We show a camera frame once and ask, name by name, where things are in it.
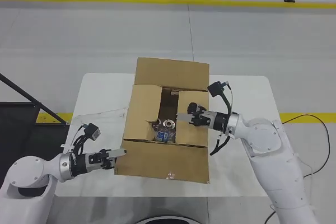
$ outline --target black stand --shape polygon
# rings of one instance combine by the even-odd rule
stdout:
[[[16,92],[20,93],[23,97],[25,97],[28,100],[30,100],[32,103],[34,103],[40,109],[43,109],[44,111],[46,111],[48,114],[50,114],[51,116],[53,116],[54,118],[56,118],[56,120],[58,120],[59,122],[61,122],[63,125],[66,125],[66,121],[65,120],[63,120],[62,118],[60,118],[57,114],[55,114],[54,112],[52,112],[45,105],[43,105],[42,103],[40,103],[37,99],[33,98],[30,94],[28,94],[27,92],[25,92],[22,88],[18,87],[15,83],[13,83],[12,81],[10,81],[8,78],[6,78],[1,73],[0,73],[0,81],[2,81],[3,83],[5,83],[9,87],[11,87]]]

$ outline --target concrete floor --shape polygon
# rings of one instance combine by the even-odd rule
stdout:
[[[211,74],[267,76],[280,113],[336,113],[336,10],[0,3],[0,72],[55,112],[73,111],[85,73],[134,73],[137,57],[206,62]],[[0,101],[23,100],[0,83]],[[314,176],[312,204],[321,223],[336,223],[336,124],[328,128],[331,159]],[[287,131],[317,169],[327,153],[323,127],[292,124]],[[203,223],[263,223],[269,204],[268,198],[55,198],[48,223],[132,223],[162,213]]]

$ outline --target black mat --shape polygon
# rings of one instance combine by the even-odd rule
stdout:
[[[51,160],[62,152],[69,126],[35,124],[38,113],[30,102],[0,102],[0,188],[17,159],[32,155]]]

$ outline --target metal ring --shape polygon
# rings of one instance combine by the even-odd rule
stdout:
[[[60,173],[63,180],[71,180],[74,178],[71,173],[70,158],[70,153],[62,154],[60,157]]]
[[[163,122],[163,126],[174,129],[175,128],[175,123],[174,123],[174,121],[168,119],[168,120],[165,120]]]

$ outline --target yellow floor line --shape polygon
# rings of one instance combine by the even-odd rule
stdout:
[[[73,113],[57,113],[57,114],[65,121],[71,122]],[[280,118],[282,122],[285,122],[301,114],[303,113],[280,113]],[[336,113],[310,113],[310,114],[319,117],[324,123],[336,123]],[[59,123],[59,121],[57,121],[47,113],[40,113],[36,122]],[[319,121],[310,116],[303,116],[294,121],[291,121],[290,123],[319,123]]]
[[[336,3],[321,2],[253,2],[230,0],[14,0],[16,2],[49,2],[49,3],[151,3],[151,4],[201,4],[209,6],[241,6],[241,7],[284,7],[284,8],[336,8]]]

